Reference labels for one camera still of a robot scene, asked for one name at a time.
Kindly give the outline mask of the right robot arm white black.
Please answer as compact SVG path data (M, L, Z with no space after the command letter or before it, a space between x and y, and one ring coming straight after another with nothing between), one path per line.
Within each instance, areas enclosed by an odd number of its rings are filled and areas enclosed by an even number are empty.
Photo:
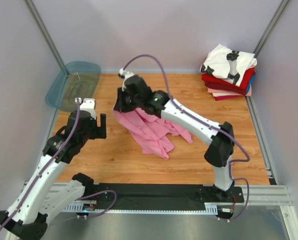
M198 137L207 146L204 159L212 165L214 172L214 196L220 202L232 196L234 180L231 176L230 161L235 146L233 127L228 122L220 124L208 120L181 105L168 93L153 91L137 74L119 74L123 83L117 90L114 111L129 116L170 122Z

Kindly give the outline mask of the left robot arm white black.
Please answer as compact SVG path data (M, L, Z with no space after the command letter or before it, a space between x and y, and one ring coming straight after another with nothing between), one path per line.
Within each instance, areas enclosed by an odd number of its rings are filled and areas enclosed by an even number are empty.
M46 199L55 180L80 153L88 140L105 139L106 114L97 120L90 108L77 109L68 122L48 139L40 162L20 196L7 209L0 210L0 231L8 230L21 240L39 240L54 218L75 200L93 200L98 193L92 178L75 174L65 188Z

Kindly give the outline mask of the pink t shirt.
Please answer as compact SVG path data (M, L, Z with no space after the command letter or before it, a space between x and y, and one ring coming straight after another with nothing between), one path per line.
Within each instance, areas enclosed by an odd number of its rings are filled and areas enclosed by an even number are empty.
M181 136L189 144L193 143L192 136L185 128L155 115L150 115L137 108L131 112L113 110L116 121L125 127L135 142L142 148L143 154L152 154L162 159L169 159L168 153L174 150L174 144L167 137Z

